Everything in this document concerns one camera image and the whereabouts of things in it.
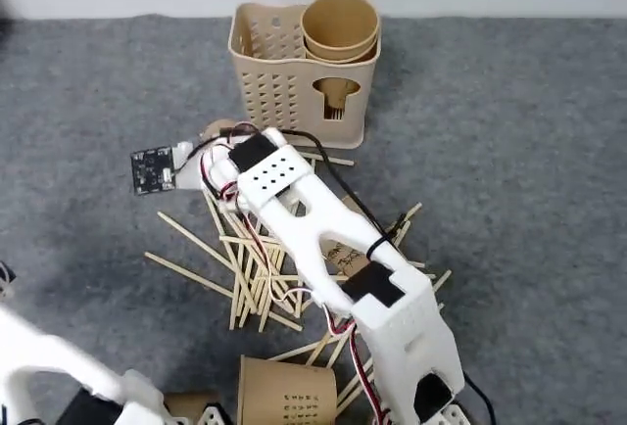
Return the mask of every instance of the robotic arm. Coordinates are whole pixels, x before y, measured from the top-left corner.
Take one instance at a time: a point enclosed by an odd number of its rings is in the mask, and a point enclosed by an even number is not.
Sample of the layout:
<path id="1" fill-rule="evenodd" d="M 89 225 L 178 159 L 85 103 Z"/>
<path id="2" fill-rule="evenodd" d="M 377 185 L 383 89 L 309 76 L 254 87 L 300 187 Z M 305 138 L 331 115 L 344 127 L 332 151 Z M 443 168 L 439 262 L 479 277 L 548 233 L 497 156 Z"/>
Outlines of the robotic arm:
<path id="1" fill-rule="evenodd" d="M 231 149 L 233 141 L 237 142 Z M 350 211 L 275 128 L 220 138 L 177 175 L 178 188 L 219 189 L 237 182 L 237 201 L 223 210 L 252 212 L 285 246 L 315 303 L 360 329 L 374 382 L 395 423 L 435 423 L 463 388 L 455 339 L 442 319 L 429 279 L 411 266 L 362 215 Z M 302 202 L 307 212 L 286 207 Z M 327 272 L 321 239 L 366 253 L 371 262 L 344 285 Z"/>

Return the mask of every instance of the brown paper cup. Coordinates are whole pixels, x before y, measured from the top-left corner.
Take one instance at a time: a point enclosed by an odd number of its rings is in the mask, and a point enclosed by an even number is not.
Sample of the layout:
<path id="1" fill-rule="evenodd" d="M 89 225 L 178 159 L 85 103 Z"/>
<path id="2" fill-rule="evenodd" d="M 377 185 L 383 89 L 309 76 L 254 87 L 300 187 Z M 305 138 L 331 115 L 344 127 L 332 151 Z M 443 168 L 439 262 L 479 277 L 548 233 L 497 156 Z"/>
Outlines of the brown paper cup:
<path id="1" fill-rule="evenodd" d="M 332 425 L 336 406 L 332 369 L 242 356 L 238 425 Z"/>
<path id="2" fill-rule="evenodd" d="M 301 15 L 307 48 L 318 58 L 341 61 L 369 51 L 379 16 L 365 0 L 316 0 Z"/>
<path id="3" fill-rule="evenodd" d="M 374 55 L 376 54 L 376 47 L 377 47 L 378 40 L 379 40 L 379 37 L 377 35 L 374 37 L 374 41 L 368 47 L 368 49 L 362 51 L 361 53 L 359 53 L 358 55 L 352 58 L 347 58 L 345 60 L 324 60 L 320 56 L 317 56 L 312 51 L 310 51 L 310 49 L 307 47 L 307 44 L 305 45 L 305 56 L 306 58 L 309 58 L 310 60 L 320 61 L 321 63 L 327 63 L 329 65 L 351 65 L 354 63 L 361 63 L 363 61 L 369 61 L 374 57 Z"/>

